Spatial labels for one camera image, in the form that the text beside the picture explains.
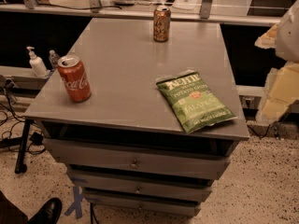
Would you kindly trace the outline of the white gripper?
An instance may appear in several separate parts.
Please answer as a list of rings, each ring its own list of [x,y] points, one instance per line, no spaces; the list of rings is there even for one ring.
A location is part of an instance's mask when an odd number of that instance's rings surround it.
[[[272,124],[299,99],[299,0],[254,45],[261,49],[276,48],[276,55],[288,61],[280,69],[270,69],[255,117],[261,124]]]

